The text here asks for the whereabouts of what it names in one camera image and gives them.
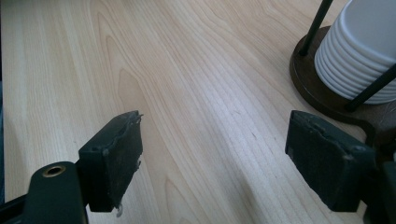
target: table surface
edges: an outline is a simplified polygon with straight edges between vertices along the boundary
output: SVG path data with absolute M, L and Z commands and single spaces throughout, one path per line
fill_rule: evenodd
M 7 200 L 139 110 L 144 153 L 123 215 L 91 223 L 361 223 L 364 205 L 331 212 L 284 152 L 290 111 L 317 114 L 289 62 L 320 2 L 2 1 Z

